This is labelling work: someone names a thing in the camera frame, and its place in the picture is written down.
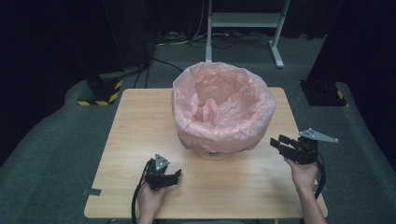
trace black curtain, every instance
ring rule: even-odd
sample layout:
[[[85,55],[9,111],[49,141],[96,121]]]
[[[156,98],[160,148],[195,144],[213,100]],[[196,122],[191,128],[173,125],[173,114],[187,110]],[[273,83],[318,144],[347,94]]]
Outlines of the black curtain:
[[[367,127],[396,169],[394,8],[392,0],[345,0],[307,82],[345,82]]]
[[[66,92],[83,75],[41,1],[0,4],[2,165],[40,120],[64,105]]]

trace yellow black striped tape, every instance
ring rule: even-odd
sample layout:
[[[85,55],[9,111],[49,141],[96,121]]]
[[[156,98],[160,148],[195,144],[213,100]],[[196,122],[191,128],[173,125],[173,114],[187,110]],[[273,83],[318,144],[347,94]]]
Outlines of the yellow black striped tape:
[[[104,100],[78,100],[79,105],[112,105],[117,100],[122,81],[119,81],[107,101]]]

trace black backdrop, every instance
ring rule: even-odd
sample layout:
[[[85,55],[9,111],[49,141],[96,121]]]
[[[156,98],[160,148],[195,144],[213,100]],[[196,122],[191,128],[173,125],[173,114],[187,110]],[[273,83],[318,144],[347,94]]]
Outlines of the black backdrop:
[[[309,82],[345,82],[396,170],[396,8],[392,0],[345,0]]]
[[[40,120],[63,106],[66,92],[85,79],[76,55],[71,53],[49,17],[49,6],[61,6],[67,1],[50,0],[51,4],[47,1],[0,1],[1,165]],[[279,11],[283,6],[278,0],[248,0],[243,4],[240,0],[213,2],[217,11]],[[282,35],[324,36],[330,30],[339,2],[291,0]],[[196,33],[202,0],[158,0],[158,4],[162,33],[177,31],[190,37]],[[206,18],[200,33],[205,31]]]

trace stand leg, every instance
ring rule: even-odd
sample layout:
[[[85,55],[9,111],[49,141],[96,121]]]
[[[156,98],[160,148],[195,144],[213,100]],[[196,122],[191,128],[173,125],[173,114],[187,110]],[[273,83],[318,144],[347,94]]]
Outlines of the stand leg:
[[[279,22],[276,27],[275,38],[274,38],[274,40],[270,40],[268,42],[270,45],[270,49],[274,55],[276,66],[278,68],[285,67],[285,64],[283,64],[283,62],[282,62],[282,58],[280,58],[279,51],[277,50],[277,42],[279,41],[280,33],[282,32],[283,23],[285,22],[285,19],[286,19],[286,14],[288,12],[289,4],[290,4],[290,0],[285,0],[285,5],[283,6],[282,13],[279,17]]]
[[[212,62],[212,0],[209,0],[207,11],[207,38],[206,38],[206,54],[205,62]]]

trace wrist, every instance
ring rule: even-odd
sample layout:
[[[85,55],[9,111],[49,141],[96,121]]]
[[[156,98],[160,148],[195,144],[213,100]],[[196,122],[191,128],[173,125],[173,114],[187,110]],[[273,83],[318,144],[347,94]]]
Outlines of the wrist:
[[[315,196],[314,190],[309,187],[297,187],[296,190],[297,190],[297,193],[303,197]]]
[[[139,224],[151,224],[154,220],[154,214],[141,213],[138,223]]]

